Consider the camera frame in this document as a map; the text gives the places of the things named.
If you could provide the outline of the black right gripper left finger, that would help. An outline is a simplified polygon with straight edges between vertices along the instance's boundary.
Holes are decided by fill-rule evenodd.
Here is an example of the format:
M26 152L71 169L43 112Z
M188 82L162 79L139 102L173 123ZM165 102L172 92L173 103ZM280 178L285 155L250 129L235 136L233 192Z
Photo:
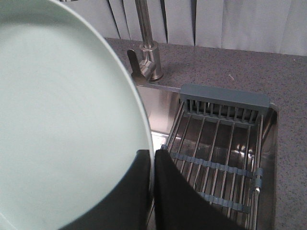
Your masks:
M140 149L127 173L97 205L63 230L145 230L149 211L151 158Z

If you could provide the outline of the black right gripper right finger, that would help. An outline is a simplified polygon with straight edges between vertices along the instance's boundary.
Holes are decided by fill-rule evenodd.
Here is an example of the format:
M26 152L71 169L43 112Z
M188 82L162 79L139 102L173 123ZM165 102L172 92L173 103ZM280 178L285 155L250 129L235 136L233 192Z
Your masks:
M180 174L167 150L155 153L155 223L158 230L241 230L209 205Z

